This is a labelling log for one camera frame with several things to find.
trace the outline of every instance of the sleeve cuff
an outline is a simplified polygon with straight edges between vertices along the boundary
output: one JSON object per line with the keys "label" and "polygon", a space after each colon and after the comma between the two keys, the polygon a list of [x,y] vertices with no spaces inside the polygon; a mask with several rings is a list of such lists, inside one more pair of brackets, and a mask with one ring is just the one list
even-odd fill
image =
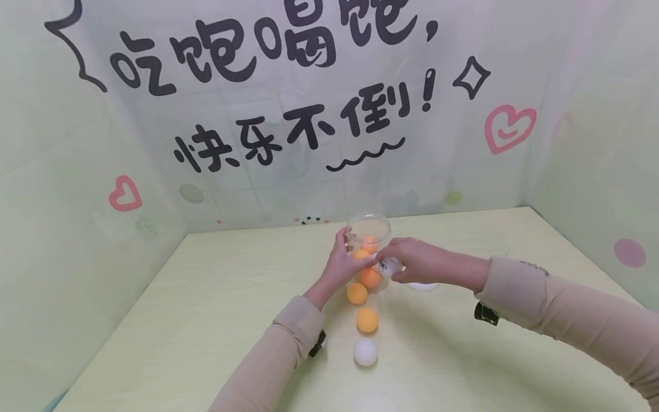
{"label": "sleeve cuff", "polygon": [[291,299],[288,305],[277,315],[273,324],[288,329],[299,340],[302,356],[306,358],[318,341],[325,322],[318,308],[302,296]]}
{"label": "sleeve cuff", "polygon": [[485,287],[475,297],[500,317],[533,329],[542,320],[548,276],[549,273],[539,266],[493,256]]}

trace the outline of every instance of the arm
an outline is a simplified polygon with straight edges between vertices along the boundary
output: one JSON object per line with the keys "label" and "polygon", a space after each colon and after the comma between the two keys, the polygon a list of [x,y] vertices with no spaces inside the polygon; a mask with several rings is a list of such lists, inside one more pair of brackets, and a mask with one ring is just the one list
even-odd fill
{"label": "arm", "polygon": [[659,314],[506,257],[485,260],[413,238],[392,239],[378,260],[387,256],[406,265],[393,281],[470,289],[500,317],[601,362],[659,412]]}
{"label": "arm", "polygon": [[659,315],[542,268],[493,257],[476,298],[523,328],[585,352],[659,411]]}
{"label": "arm", "polygon": [[209,412],[270,412],[293,371],[318,341],[329,298],[374,257],[353,260],[346,249],[346,229],[336,235],[334,248],[320,279],[304,296],[296,296],[277,315],[265,334],[233,371]]}
{"label": "arm", "polygon": [[238,365],[215,397],[209,412],[270,412],[293,371],[306,359],[325,316],[296,296]]}

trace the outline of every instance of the pink heart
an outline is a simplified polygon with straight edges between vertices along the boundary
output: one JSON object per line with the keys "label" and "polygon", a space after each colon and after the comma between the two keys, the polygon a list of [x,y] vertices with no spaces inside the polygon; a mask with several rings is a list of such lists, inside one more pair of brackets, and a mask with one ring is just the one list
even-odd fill
{"label": "pink heart", "polygon": [[[119,199],[123,197],[126,192],[124,191],[124,185],[128,186],[130,189],[130,193],[132,193],[132,196],[135,200],[129,203],[120,203]],[[115,181],[115,190],[110,193],[109,201],[110,201],[110,206],[112,206],[115,210],[118,210],[120,212],[130,212],[131,210],[139,209],[142,207],[142,197],[140,196],[140,193],[137,191],[137,186],[135,186],[135,183],[130,179],[130,177],[126,175],[121,175],[117,178]]]}
{"label": "pink heart", "polygon": [[[515,137],[517,133],[519,133],[519,131],[517,130],[510,133],[506,133],[503,130],[499,129],[497,131],[497,135],[499,136],[500,139],[502,140],[507,140],[510,138],[514,138],[514,139],[504,144],[503,146],[497,146],[496,141],[494,140],[494,131],[492,130],[492,123],[494,122],[494,118],[500,115],[501,113],[505,113],[508,116],[509,127],[514,126],[523,117],[528,117],[530,119],[530,123],[527,129],[517,137]],[[515,146],[526,140],[533,131],[533,127],[535,126],[537,117],[538,117],[538,112],[535,109],[524,109],[518,113],[517,110],[515,110],[515,108],[509,104],[501,105],[497,107],[495,110],[493,110],[488,115],[487,120],[485,120],[485,139],[488,141],[488,146],[490,147],[490,151],[492,152],[492,154],[504,153],[505,151],[514,148]]]}

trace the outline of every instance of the light green table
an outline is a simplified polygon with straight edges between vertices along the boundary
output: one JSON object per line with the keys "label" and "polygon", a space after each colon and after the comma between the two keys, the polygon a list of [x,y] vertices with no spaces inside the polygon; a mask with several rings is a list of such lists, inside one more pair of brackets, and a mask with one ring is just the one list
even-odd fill
{"label": "light green table", "polygon": [[[203,412],[289,299],[318,277],[340,224],[189,235],[91,362],[57,412]],[[633,301],[529,208],[391,220],[459,252],[506,254]],[[296,371],[280,411],[647,411],[588,356],[505,321],[473,318],[467,291],[391,283],[375,367],[358,368],[357,309],[326,308],[327,347]]]}

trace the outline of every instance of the ping pong ball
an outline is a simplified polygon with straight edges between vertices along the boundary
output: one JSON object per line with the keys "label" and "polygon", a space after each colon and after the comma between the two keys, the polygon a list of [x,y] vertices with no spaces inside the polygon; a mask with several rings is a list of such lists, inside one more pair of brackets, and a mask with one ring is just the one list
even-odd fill
{"label": "ping pong ball", "polygon": [[373,270],[373,268],[368,268],[362,271],[359,275],[359,280],[369,289],[375,289],[380,284],[382,276]]}
{"label": "ping pong ball", "polygon": [[353,253],[353,259],[360,260],[363,258],[368,258],[371,254],[364,249],[359,249]]}
{"label": "ping pong ball", "polygon": [[378,328],[378,313],[371,308],[363,308],[357,313],[357,328],[369,334]]}
{"label": "ping pong ball", "polygon": [[355,362],[363,367],[369,367],[378,360],[378,348],[368,338],[362,338],[357,341],[353,354],[355,356]]}
{"label": "ping pong ball", "polygon": [[378,251],[378,244],[375,242],[373,236],[364,236],[362,243],[359,245],[359,249],[365,250],[370,254],[374,254]]}
{"label": "ping pong ball", "polygon": [[368,291],[366,290],[366,287],[361,283],[355,282],[348,286],[348,300],[353,305],[361,305],[362,303],[366,302],[367,297]]}
{"label": "ping pong ball", "polygon": [[385,278],[391,279],[394,273],[400,272],[401,270],[403,270],[401,261],[393,256],[384,258],[380,261],[380,274]]}

